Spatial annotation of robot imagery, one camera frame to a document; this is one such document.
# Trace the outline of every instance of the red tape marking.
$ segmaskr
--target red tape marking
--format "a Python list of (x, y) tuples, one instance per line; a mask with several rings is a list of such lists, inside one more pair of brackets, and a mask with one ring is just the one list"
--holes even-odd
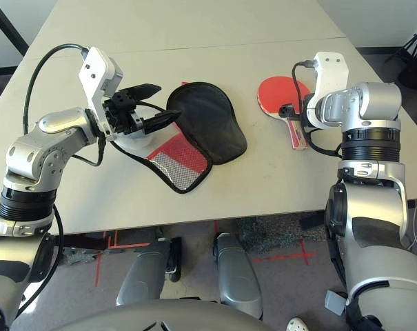
[(306, 255), (306, 251), (305, 251), (305, 245), (303, 245), (303, 240), (302, 239), (300, 239), (299, 241), (298, 241), (299, 243), (300, 243), (300, 247), (301, 247), (301, 249), (302, 249), (302, 253), (303, 253), (303, 258), (305, 259), (305, 265), (309, 265), (309, 262), (308, 262), (308, 260), (307, 260), (307, 255)]
[(96, 274), (95, 274), (95, 287), (98, 287), (98, 283), (99, 283), (99, 273), (101, 271), (101, 257), (102, 255), (98, 255), (98, 257), (96, 258)]
[(298, 259), (298, 258), (305, 258), (305, 257), (315, 257), (316, 253), (304, 253), (304, 254), (290, 254), (290, 255), (276, 255), (275, 257), (263, 257), (258, 258), (255, 257), (252, 259), (253, 262), (261, 262), (263, 260), (287, 260), (287, 259)]

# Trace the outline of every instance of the white table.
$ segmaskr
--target white table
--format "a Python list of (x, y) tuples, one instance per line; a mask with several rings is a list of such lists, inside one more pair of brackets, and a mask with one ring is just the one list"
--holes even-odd
[[(161, 51), (104, 50), (124, 71), (121, 88), (140, 83), (162, 86), (163, 90), (150, 99), (159, 106), (165, 105), (182, 81), (207, 81), (223, 89), (234, 106), (248, 149), (229, 163), (215, 165), (197, 188), (184, 195), (173, 192), (151, 170), (111, 146), (106, 148), (100, 168), (71, 160), (57, 198), (66, 233), (323, 209), (336, 180), (338, 159), (313, 150), (293, 151), (287, 126), (260, 111), (257, 87), (270, 76), (289, 76), (293, 63), (312, 58), (319, 50), (345, 56), (349, 85), (380, 81), (352, 44), (341, 37)], [(30, 58), (22, 62), (0, 98), (0, 192), (4, 155), (21, 134), (23, 99), (37, 62)], [(86, 106), (77, 79), (80, 66), (79, 55), (48, 62), (34, 87), (30, 123), (47, 112)], [(300, 69), (298, 78), (314, 89), (311, 70)], [(417, 126), (404, 110), (400, 117), (407, 194), (408, 199), (415, 199)], [(339, 129), (318, 132), (316, 140), (322, 146), (335, 147), (341, 133)], [(95, 159), (96, 146), (81, 154)]]

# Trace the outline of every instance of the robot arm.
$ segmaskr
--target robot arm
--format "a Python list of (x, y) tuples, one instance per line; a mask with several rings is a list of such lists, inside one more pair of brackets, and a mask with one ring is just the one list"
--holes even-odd
[[(314, 59), (319, 86), (307, 104), (307, 118), (317, 128), (341, 127), (343, 133), (325, 224), (331, 239), (343, 238), (345, 265), (336, 265), (345, 274), (348, 324), (353, 330), (417, 330), (417, 256), (401, 243), (407, 200), (405, 166), (399, 162), (400, 90), (390, 83), (345, 89), (341, 54), (318, 53)], [(328, 70), (326, 59), (341, 73)], [(330, 77), (339, 77), (342, 90), (329, 93)]]
[[(140, 118), (137, 101), (161, 88), (143, 84), (115, 92), (122, 72), (97, 48), (90, 48), (79, 78), (89, 109), (72, 108), (44, 116), (32, 132), (18, 138), (6, 155), (7, 170), (0, 202), (0, 330), (14, 321), (29, 283), (49, 272), (54, 236), (48, 233), (65, 165), (82, 147), (116, 134), (164, 128), (179, 115), (163, 111)], [(103, 102), (103, 97), (110, 99)]]

